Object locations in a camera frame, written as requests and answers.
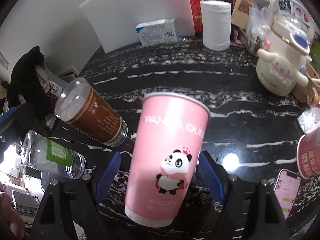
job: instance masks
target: red packaging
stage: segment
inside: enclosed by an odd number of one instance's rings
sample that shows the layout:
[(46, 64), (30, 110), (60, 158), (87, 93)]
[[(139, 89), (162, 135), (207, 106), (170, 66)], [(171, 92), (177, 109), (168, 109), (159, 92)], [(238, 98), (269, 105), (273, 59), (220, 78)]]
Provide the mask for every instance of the red packaging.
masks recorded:
[(320, 127), (300, 138), (297, 164), (300, 175), (305, 179), (320, 172)]
[(193, 16), (193, 24), (195, 26), (195, 33), (202, 32), (202, 15), (201, 15), (201, 7), (200, 0), (190, 0), (192, 16)]

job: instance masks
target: cream kettle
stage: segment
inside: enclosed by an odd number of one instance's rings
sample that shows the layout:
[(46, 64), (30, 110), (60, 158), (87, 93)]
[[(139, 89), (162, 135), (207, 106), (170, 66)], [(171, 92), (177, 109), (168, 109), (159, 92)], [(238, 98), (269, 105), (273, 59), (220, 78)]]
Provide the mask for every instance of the cream kettle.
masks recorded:
[[(304, 10), (305, 7), (292, 1)], [(278, 11), (275, 5), (279, 0), (271, 0), (268, 14), (268, 25), (263, 26), (267, 32), (262, 49), (258, 50), (257, 75), (263, 86), (278, 96), (288, 95), (296, 83), (308, 84), (308, 78), (300, 72), (307, 62), (311, 62), (310, 43), (314, 36), (314, 27), (310, 29), (292, 14)]]

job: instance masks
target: smartphone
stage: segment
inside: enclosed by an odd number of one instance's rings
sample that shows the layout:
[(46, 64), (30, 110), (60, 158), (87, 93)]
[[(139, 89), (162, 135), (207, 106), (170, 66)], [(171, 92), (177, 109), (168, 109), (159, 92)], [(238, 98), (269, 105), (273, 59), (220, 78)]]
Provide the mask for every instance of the smartphone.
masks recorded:
[(274, 185), (274, 192), (279, 201), (284, 218), (287, 219), (294, 200), (299, 191), (301, 177), (292, 171), (282, 169), (279, 171)]

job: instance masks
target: pink paper cup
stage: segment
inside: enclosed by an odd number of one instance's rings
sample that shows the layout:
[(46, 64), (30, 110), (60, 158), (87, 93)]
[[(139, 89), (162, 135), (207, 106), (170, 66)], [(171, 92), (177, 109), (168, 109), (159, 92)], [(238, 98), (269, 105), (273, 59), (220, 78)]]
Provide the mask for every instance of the pink paper cup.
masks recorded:
[(209, 109), (185, 95), (155, 92), (142, 101), (125, 213), (147, 227), (172, 223), (187, 192)]
[(297, 164), (300, 175), (305, 179), (320, 172), (320, 127), (300, 138)]

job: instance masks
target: person's hand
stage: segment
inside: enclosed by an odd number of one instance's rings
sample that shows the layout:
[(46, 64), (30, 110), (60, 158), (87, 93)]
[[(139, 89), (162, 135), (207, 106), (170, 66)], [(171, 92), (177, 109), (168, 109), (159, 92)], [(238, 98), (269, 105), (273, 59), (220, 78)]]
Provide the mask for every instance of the person's hand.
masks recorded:
[(24, 221), (12, 208), (11, 198), (5, 192), (0, 193), (0, 216), (18, 240), (25, 237), (26, 228)]

